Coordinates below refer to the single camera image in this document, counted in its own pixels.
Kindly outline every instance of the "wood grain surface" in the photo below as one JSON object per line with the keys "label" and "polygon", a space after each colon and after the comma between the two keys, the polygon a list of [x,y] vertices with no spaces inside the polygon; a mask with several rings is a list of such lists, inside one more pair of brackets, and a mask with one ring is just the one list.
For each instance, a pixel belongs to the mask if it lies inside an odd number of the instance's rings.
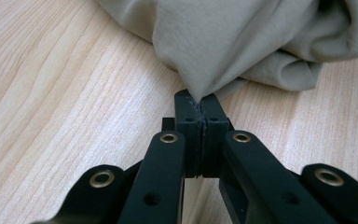
{"label": "wood grain surface", "polygon": [[[89,168],[145,155],[185,86],[93,0],[0,0],[0,223],[53,217]],[[287,168],[358,179],[358,59],[312,91],[249,83],[221,101]],[[215,179],[186,181],[184,223],[229,223]]]}

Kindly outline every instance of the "gray fabric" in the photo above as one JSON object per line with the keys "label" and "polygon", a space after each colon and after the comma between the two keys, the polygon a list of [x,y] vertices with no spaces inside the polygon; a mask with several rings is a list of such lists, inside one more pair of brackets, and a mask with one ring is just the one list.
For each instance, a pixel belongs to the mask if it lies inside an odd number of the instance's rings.
{"label": "gray fabric", "polygon": [[121,26],[153,42],[197,101],[237,77],[312,89],[322,62],[358,57],[358,0],[99,3]]}

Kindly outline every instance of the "circular hole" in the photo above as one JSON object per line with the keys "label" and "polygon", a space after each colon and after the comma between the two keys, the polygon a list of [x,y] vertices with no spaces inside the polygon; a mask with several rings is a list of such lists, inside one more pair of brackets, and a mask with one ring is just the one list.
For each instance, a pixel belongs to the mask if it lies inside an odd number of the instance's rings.
{"label": "circular hole", "polygon": [[297,205],[300,203],[298,197],[292,192],[285,192],[282,194],[282,199],[287,204]]}
{"label": "circular hole", "polygon": [[161,202],[161,195],[156,192],[148,192],[144,197],[144,202],[149,206],[155,206]]}
{"label": "circular hole", "polygon": [[115,175],[113,175],[112,171],[104,170],[95,173],[89,179],[89,184],[92,187],[99,189],[110,185],[114,179],[115,179]]}
{"label": "circular hole", "polygon": [[237,142],[246,143],[251,140],[251,137],[245,133],[234,133],[233,138]]}
{"label": "circular hole", "polygon": [[159,139],[164,143],[173,143],[178,140],[178,137],[176,136],[176,134],[166,133],[163,134]]}
{"label": "circular hole", "polygon": [[327,170],[327,169],[318,169],[315,171],[315,176],[320,181],[324,182],[327,185],[333,186],[333,187],[339,187],[344,184],[344,180],[341,178],[341,176],[337,175],[333,171]]}

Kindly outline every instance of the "crumpled cloth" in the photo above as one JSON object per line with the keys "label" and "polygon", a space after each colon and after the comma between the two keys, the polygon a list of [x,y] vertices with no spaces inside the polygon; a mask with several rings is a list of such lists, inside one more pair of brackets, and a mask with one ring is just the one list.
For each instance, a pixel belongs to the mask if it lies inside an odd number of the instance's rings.
{"label": "crumpled cloth", "polygon": [[358,57],[358,0],[98,0],[152,42],[198,102],[237,77],[315,88],[322,62]]}

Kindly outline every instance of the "light wood surface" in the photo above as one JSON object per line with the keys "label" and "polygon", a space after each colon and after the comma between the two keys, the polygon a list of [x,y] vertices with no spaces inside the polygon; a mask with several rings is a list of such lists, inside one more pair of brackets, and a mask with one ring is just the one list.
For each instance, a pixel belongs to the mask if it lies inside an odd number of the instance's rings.
{"label": "light wood surface", "polygon": [[[89,168],[141,160],[184,88],[96,1],[0,0],[0,223],[53,217]],[[358,179],[358,59],[328,64],[312,91],[249,83],[221,104],[287,168]],[[188,180],[184,223],[229,222],[217,180]]]}

